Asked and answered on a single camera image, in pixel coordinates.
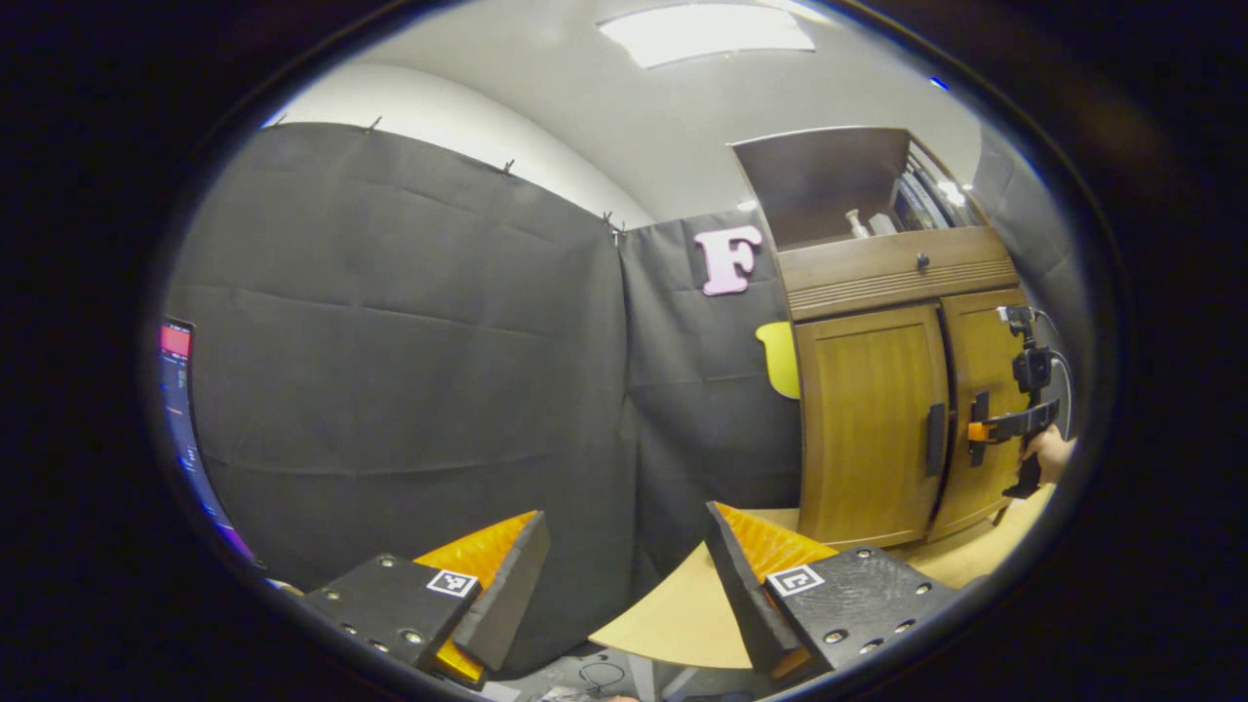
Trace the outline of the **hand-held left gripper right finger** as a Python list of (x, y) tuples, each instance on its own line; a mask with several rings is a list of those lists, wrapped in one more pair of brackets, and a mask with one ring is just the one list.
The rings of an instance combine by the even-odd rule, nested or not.
[(837, 551), (708, 501), (705, 545), (750, 665), (778, 683), (860, 668), (958, 591), (875, 547)]

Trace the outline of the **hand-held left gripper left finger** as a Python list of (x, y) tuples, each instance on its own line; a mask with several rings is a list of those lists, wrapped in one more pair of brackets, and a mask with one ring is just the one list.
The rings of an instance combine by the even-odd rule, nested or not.
[(547, 515), (530, 510), (428, 555), (374, 555), (303, 603), (424, 675), (485, 683), (510, 652), (549, 550)]

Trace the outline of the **wooden double-door shoe cabinet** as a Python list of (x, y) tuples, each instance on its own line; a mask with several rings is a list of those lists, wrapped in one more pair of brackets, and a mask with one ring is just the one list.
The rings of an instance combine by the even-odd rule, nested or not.
[[(926, 147), (909, 130), (885, 126), (812, 129), (806, 130), (806, 132), (748, 139), (748, 141), (735, 142), (733, 151), (744, 177), (753, 186), (753, 194), (760, 204), (763, 222), (766, 226), (768, 241), (770, 241), (776, 256), (776, 265), (780, 252), (801, 249), (801, 246), (855, 239), (845, 219), (847, 210), (852, 209), (859, 209), (860, 219), (864, 225), (869, 226), (870, 231), (869, 219), (876, 214), (887, 214), (894, 221), (896, 234), (936, 229), (993, 229), (981, 206), (975, 204), (973, 199), (957, 192), (951, 181), (953, 175), (931, 152), (930, 147)], [(877, 237), (874, 231), (871, 231), (871, 237)], [(789, 334), (795, 349), (795, 365), (797, 365), (800, 407), (797, 340), (794, 334), (797, 324), (790, 317), (784, 285), (782, 290)], [(946, 357), (948, 357), (948, 339), (942, 321), (940, 299), (942, 297), (857, 314), (934, 304), (937, 307)], [(948, 390), (945, 465), (934, 513), (938, 507), (942, 481), (948, 473), (948, 450), (953, 443), (956, 408), (953, 406), (950, 360)], [(986, 418), (983, 416), (986, 408), (987, 393), (980, 393), (972, 405), (971, 421)], [(799, 408), (799, 421), (801, 421), (801, 408)], [(970, 443), (973, 465), (981, 463), (985, 447), (985, 443)], [(1003, 517), (1011, 505), (1007, 491), (1008, 488), (1003, 490), (1007, 505), (981, 523)], [(914, 542), (927, 541), (930, 528), (922, 538)]]

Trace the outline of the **wooden cabinet drawer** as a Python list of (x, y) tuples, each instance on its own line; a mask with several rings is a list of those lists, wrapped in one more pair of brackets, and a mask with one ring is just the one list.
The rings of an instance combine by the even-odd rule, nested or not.
[(801, 246), (778, 254), (778, 270), (795, 324), (1020, 284), (1011, 254), (990, 227)]

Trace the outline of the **computer monitor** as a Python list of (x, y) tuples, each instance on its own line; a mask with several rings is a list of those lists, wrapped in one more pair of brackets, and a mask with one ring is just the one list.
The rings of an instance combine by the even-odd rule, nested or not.
[(198, 441), (193, 408), (193, 324), (176, 317), (165, 317), (158, 331), (158, 352), (162, 408), (168, 418), (168, 431), (173, 440), (175, 458), (183, 480), (187, 481), (196, 502), (218, 536), (247, 563), (260, 566), (253, 550), (235, 528), (223, 505), (215, 493), (213, 481), (207, 476)]

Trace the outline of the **large ceiling light panel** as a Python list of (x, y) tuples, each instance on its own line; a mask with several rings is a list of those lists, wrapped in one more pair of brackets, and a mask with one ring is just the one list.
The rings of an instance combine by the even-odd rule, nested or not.
[(669, 5), (603, 19), (597, 29), (640, 67), (740, 52), (816, 52), (797, 19), (771, 6)]

